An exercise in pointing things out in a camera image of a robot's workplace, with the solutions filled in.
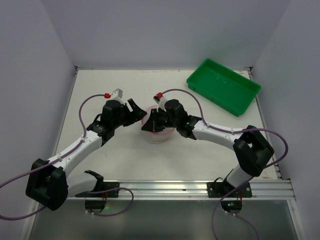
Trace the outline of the white mesh laundry bag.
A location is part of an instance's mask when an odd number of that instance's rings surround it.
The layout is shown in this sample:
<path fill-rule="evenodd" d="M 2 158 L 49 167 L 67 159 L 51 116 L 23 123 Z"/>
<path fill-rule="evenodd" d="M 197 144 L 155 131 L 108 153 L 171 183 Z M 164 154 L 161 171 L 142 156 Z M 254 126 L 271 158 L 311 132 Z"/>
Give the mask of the white mesh laundry bag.
<path fill-rule="evenodd" d="M 141 125 L 143 126 L 146 121 L 149 119 L 151 109 L 157 109 L 158 107 L 156 105 L 152 105 L 149 108 L 147 108 L 145 111 L 147 112 L 147 115 L 141 120 Z M 165 128 L 161 132 L 149 132 L 141 130 L 140 133 L 145 141 L 147 141 L 150 144 L 160 144 L 166 142 L 175 131 L 174 128 Z"/>

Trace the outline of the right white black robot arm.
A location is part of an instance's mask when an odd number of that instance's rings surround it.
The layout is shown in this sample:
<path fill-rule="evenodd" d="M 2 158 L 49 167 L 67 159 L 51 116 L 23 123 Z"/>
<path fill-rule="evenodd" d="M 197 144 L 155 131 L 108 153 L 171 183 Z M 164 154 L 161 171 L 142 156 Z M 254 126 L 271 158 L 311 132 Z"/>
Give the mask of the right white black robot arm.
<path fill-rule="evenodd" d="M 237 166 L 223 179 L 215 191 L 226 194 L 250 177 L 258 177 L 274 155 L 274 149 L 252 125 L 241 130 L 215 125 L 209 127 L 201 117 L 189 115 L 177 99 L 154 96 L 157 108 L 150 111 L 142 125 L 142 131 L 160 133 L 165 129 L 176 129 L 184 138 L 207 141 L 234 151 Z"/>

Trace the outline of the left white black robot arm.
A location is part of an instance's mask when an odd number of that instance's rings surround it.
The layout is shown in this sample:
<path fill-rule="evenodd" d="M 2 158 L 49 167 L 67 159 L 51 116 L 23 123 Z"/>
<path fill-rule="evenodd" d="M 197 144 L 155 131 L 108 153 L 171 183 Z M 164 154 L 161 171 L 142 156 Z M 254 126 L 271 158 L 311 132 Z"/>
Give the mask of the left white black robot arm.
<path fill-rule="evenodd" d="M 86 170 L 79 176 L 70 173 L 91 153 L 101 148 L 119 127 L 139 122 L 147 115 L 136 103 L 108 100 L 93 122 L 84 129 L 83 136 L 59 154 L 37 159 L 31 166 L 25 194 L 52 211 L 62 206 L 67 198 L 82 193 L 102 194 L 106 190 L 102 175 Z"/>

